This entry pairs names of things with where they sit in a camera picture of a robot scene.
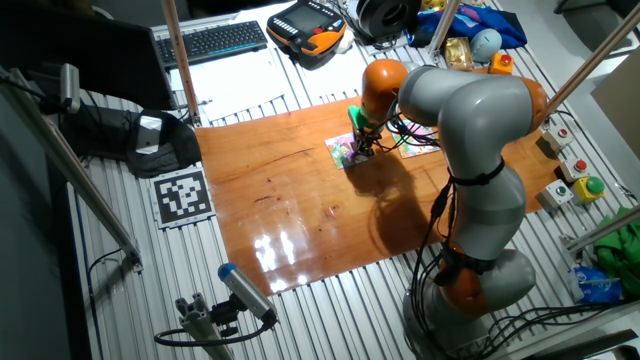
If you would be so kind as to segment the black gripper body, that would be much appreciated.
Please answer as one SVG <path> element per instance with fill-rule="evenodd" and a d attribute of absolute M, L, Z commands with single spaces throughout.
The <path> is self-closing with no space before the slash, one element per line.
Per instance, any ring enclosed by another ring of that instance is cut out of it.
<path fill-rule="evenodd" d="M 357 128 L 352 127 L 353 147 L 372 147 L 373 144 L 381 138 L 381 130 L 376 128 Z"/>

